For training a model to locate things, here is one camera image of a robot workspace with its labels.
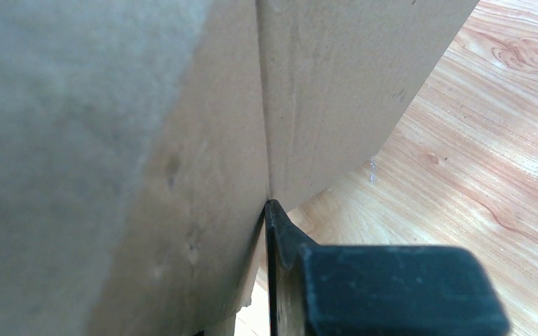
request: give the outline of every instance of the brown cardboard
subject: brown cardboard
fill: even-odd
[[[84,2],[0,1],[0,335],[191,336],[256,271],[255,5]]]
[[[258,5],[0,3],[0,335],[228,319],[270,189],[376,153],[475,1]]]
[[[477,0],[260,0],[271,197],[290,210],[375,155]]]
[[[90,335],[193,335],[250,299],[268,197],[252,1],[212,6],[182,81]]]

